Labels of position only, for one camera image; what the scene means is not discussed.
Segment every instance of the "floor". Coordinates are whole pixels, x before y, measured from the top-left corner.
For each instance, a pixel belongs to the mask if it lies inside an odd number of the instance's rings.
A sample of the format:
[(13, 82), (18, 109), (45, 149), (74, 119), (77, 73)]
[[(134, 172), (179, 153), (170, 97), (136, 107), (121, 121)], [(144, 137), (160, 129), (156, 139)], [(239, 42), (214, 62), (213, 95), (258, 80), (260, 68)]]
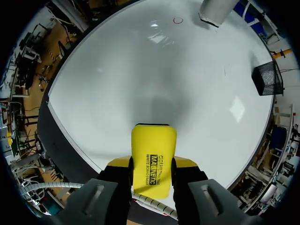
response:
[[(124, 2), (127, 2), (127, 0), (119, 0), (118, 2), (119, 2), (119, 4), (123, 4)], [(70, 36), (70, 39), (72, 42), (76, 41), (76, 37), (73, 37), (70, 34), (69, 34), (69, 36)], [(42, 62), (40, 64), (38, 64), (38, 66), (36, 68), (36, 73), (41, 74), (44, 66), (52, 65), (53, 66), (52, 69), (48, 73), (46, 73), (46, 76), (45, 76), (46, 79), (48, 79), (48, 80), (50, 80), (51, 77), (53, 76), (53, 74), (56, 70), (56, 67), (58, 66), (58, 64), (61, 60), (59, 57), (57, 57), (60, 53), (58, 41), (60, 41), (63, 45), (65, 45), (67, 42), (67, 35), (60, 23), (57, 23), (54, 26), (54, 28), (51, 30), (51, 32), (48, 34), (48, 36), (44, 40), (45, 46), (51, 51), (53, 57), (56, 58), (56, 61), (53, 61), (53, 58), (51, 57), (50, 53), (48, 51), (46, 51), (43, 55), (41, 55)], [(30, 96), (28, 98), (23, 99), (24, 109), (26, 110), (26, 113), (25, 113), (26, 116), (38, 115), (38, 109), (41, 105), (42, 98), (44, 95), (44, 92), (42, 92), (40, 90), (41, 87), (39, 86), (39, 83), (40, 83), (39, 77), (36, 76), (34, 79), (33, 85), (29, 89)], [(47, 87), (47, 84), (45, 82), (42, 82), (42, 85), (43, 85), (43, 89), (45, 90)], [(36, 131), (36, 129), (37, 129), (36, 124), (25, 127), (27, 135), (33, 135), (34, 132)], [(45, 182), (53, 182), (53, 178), (51, 177), (50, 172), (44, 172), (44, 171), (42, 171), (42, 169), (40, 169), (40, 171), (41, 171), (42, 177)], [(55, 188), (52, 188), (52, 190), (53, 190), (54, 194), (57, 195), (62, 190), (62, 188), (55, 187)], [(68, 196), (69, 196), (68, 194), (65, 194), (60, 199), (60, 202), (63, 205), (66, 205)], [(127, 224), (137, 225), (137, 223), (134, 223), (131, 221), (127, 221)]]

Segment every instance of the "white cable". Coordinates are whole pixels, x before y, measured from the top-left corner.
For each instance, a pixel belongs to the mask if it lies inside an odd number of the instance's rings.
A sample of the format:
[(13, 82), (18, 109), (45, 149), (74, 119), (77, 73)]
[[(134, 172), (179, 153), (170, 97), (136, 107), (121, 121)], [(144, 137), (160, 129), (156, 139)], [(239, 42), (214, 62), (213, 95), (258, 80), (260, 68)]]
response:
[(28, 167), (22, 168), (21, 170), (15, 172), (15, 173), (18, 174), (19, 172), (24, 172), (25, 170), (30, 169), (30, 168), (40, 168), (40, 167), (38, 167), (38, 166), (28, 166)]
[(78, 183), (66, 183), (66, 182), (49, 182), (33, 184), (20, 189), (21, 194), (25, 194), (30, 191), (38, 190), (40, 188), (81, 188), (83, 184)]
[(48, 9), (48, 11), (49, 11), (49, 13), (52, 14), (52, 18), (58, 20), (58, 22), (60, 22), (60, 23), (61, 23), (61, 22), (64, 22), (64, 23), (73, 25), (71, 22), (67, 22), (67, 21), (64, 21), (64, 20), (62, 20), (62, 19), (60, 19), (60, 18), (57, 18), (57, 17), (53, 14), (53, 12), (52, 12), (50, 9)]
[(244, 10), (244, 12), (243, 12), (243, 20), (245, 20), (246, 12), (247, 12), (247, 10), (248, 10), (250, 4), (251, 4), (251, 3), (248, 2), (247, 5), (246, 5), (246, 7), (245, 7), (245, 10)]
[(163, 215), (163, 216), (167, 216), (167, 214), (163, 213), (163, 212), (160, 211), (160, 210), (157, 210), (156, 208), (154, 208), (154, 207), (152, 207), (152, 206), (147, 205), (147, 204), (144, 203), (144, 202), (141, 202), (141, 201), (139, 201), (139, 200), (137, 200), (137, 199), (135, 199), (135, 202), (136, 202), (137, 204), (139, 204), (140, 206), (142, 206), (142, 207), (144, 207), (144, 208), (146, 208), (146, 209), (148, 209), (148, 210), (150, 210), (150, 211), (152, 211), (152, 212), (161, 214), (161, 215)]
[(149, 197), (146, 197), (146, 196), (134, 193), (134, 192), (131, 192), (131, 194), (132, 194), (132, 198), (137, 199), (157, 210), (160, 210), (161, 212), (167, 214), (169, 217), (172, 217), (175, 220), (178, 220), (177, 211), (172, 209), (171, 207), (164, 205), (161, 202), (158, 202), (152, 198), (149, 198)]
[[(49, 183), (38, 183), (38, 184), (33, 184), (29, 185), (26, 187), (23, 187), (20, 189), (21, 194), (25, 194), (30, 191), (34, 191), (40, 188), (81, 188), (83, 184), (78, 184), (78, 183), (65, 183), (65, 182), (49, 182)], [(177, 218), (177, 211), (172, 209), (171, 207), (162, 204), (161, 202), (158, 202), (152, 198), (136, 194), (132, 192), (132, 198), (137, 199), (141, 201), (142, 203), (145, 203), (148, 206), (151, 206), (164, 214), (168, 215), (169, 217), (178, 220)]]
[(52, 17), (52, 18), (58, 20), (58, 22), (64, 22), (64, 23), (73, 25), (72, 23), (67, 22), (67, 21), (64, 21), (64, 20), (62, 20), (62, 19), (60, 19), (60, 18), (57, 18), (57, 17)]

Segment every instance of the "cable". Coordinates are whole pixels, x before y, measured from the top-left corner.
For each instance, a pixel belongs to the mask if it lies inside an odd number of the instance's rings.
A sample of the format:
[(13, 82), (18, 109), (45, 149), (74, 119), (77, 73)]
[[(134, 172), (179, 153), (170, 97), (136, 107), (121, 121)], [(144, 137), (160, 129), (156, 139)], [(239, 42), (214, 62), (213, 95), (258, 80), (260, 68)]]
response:
[[(81, 188), (83, 184), (78, 183), (65, 183), (65, 182), (49, 182), (49, 183), (39, 183), (39, 184), (33, 184), (26, 187), (22, 187), (20, 189), (21, 194), (26, 194), (27, 192), (38, 190), (40, 188)], [(137, 199), (142, 203), (147, 204), (148, 206), (151, 206), (157, 210), (160, 210), (164, 214), (168, 215), (169, 217), (178, 220), (177, 218), (177, 211), (172, 209), (169, 206), (166, 206), (162, 204), (161, 202), (158, 202), (152, 198), (134, 193), (132, 193), (132, 198)]]
[(293, 69), (281, 69), (280, 72), (281, 73), (285, 73), (285, 72), (289, 72), (289, 71), (292, 71), (292, 70), (299, 70), (300, 68), (293, 68)]
[(27, 192), (38, 190), (40, 188), (81, 188), (83, 184), (78, 183), (66, 183), (66, 182), (48, 182), (33, 184), (20, 189), (21, 194), (26, 194)]
[(243, 20), (245, 20), (246, 12), (247, 12), (247, 10), (248, 10), (250, 4), (251, 4), (251, 3), (248, 2), (247, 5), (246, 5), (246, 7), (245, 7), (245, 9), (244, 9), (243, 16), (242, 16)]
[(60, 19), (60, 18), (57, 18), (56, 16), (54, 16), (54, 17), (52, 17), (53, 19), (57, 19), (58, 20), (58, 22), (64, 22), (64, 23), (66, 23), (66, 24), (70, 24), (70, 25), (73, 25), (71, 22), (67, 22), (67, 21), (64, 21), (64, 20), (62, 20), (62, 19)]
[(20, 104), (21, 106), (23, 106), (23, 105), (21, 104), (21, 102), (9, 102), (8, 105), (10, 105), (11, 103), (18, 103), (18, 104)]
[(162, 204), (161, 202), (158, 202), (152, 198), (149, 198), (149, 197), (146, 197), (146, 196), (134, 193), (134, 192), (131, 192), (131, 194), (132, 194), (133, 199), (137, 199), (137, 200), (141, 201), (142, 203), (147, 204), (148, 206), (151, 206), (157, 210), (160, 210), (161, 212), (167, 214), (169, 217), (171, 217), (175, 220), (178, 220), (177, 211), (172, 209), (171, 207), (166, 206), (166, 205)]
[(24, 172), (25, 170), (30, 169), (30, 168), (39, 168), (39, 167), (38, 166), (28, 166), (26, 168), (22, 168), (21, 170), (15, 172), (15, 173), (17, 175), (19, 172)]
[(52, 14), (52, 18), (58, 20), (58, 22), (60, 22), (60, 23), (64, 22), (64, 23), (73, 25), (71, 22), (67, 22), (67, 21), (64, 21), (64, 20), (62, 20), (60, 18), (57, 18), (50, 9), (48, 9), (48, 11)]
[(34, 135), (28, 135), (28, 136), (21, 136), (21, 137), (31, 137), (31, 136), (34, 136)]
[(62, 24), (62, 23), (61, 23), (61, 26), (63, 27), (63, 29), (65, 30), (65, 32), (66, 32), (66, 34), (67, 34), (67, 39), (69, 40), (69, 42), (71, 42), (70, 36), (69, 36), (69, 34), (68, 34), (68, 29), (67, 29), (67, 27), (66, 27), (64, 24)]
[(25, 111), (28, 111), (28, 112), (30, 112), (30, 111), (32, 111), (32, 110), (34, 110), (34, 109), (37, 109), (37, 108), (39, 108), (39, 106), (37, 106), (37, 107), (34, 107), (33, 109), (30, 109), (30, 110), (26, 110), (26, 109), (25, 109)]

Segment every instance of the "white cylinder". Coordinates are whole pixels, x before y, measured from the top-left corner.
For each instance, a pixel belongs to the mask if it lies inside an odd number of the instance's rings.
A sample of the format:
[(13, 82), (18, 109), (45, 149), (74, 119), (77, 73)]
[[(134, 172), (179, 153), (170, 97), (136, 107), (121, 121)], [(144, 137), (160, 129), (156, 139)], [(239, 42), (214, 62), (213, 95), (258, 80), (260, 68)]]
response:
[(219, 27), (239, 0), (204, 0), (200, 7), (202, 21)]

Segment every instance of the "wall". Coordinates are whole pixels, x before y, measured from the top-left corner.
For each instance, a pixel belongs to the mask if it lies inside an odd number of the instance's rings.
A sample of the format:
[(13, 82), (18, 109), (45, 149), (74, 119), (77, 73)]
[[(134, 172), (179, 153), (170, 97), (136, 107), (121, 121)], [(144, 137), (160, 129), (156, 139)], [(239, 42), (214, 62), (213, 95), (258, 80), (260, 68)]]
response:
[[(26, 34), (28, 32), (32, 32), (34, 27), (37, 24), (41, 24), (43, 26), (45, 26), (48, 29), (52, 29), (55, 25), (55, 20), (51, 19), (52, 14), (48, 11), (47, 7), (42, 8), (35, 16), (34, 18), (31, 20), (31, 22), (27, 25), (27, 27), (24, 29), (23, 33), (20, 35), (19, 40), (17, 41), (17, 43), (15, 44), (15, 48), (14, 48), (14, 54), (11, 56), (10, 59), (8, 59), (8, 62), (12, 59), (12, 57), (15, 55), (17, 56), (20, 52), (20, 47), (19, 47), (19, 43), (22, 39), (25, 38)], [(39, 34), (39, 36), (43, 36), (45, 34), (45, 29), (42, 28), (41, 26), (38, 26), (33, 35), (37, 35)], [(1, 87), (0, 90), (0, 98), (8, 98), (10, 95), (10, 87), (9, 84), (12, 82), (12, 76), (14, 74), (14, 70), (8, 70), (4, 76), (6, 76), (4, 83)]]
[[(291, 48), (286, 39), (268, 45), (268, 47), (271, 51), (275, 52), (279, 52), (280, 49), (286, 50)], [(276, 62), (281, 70), (299, 68), (294, 53), (286, 55), (285, 58), (277, 58)], [(293, 104), (294, 112), (296, 113), (294, 123), (300, 124), (300, 70), (282, 73), (282, 78), (285, 88), (284, 95), (277, 95), (277, 101), (279, 104)]]

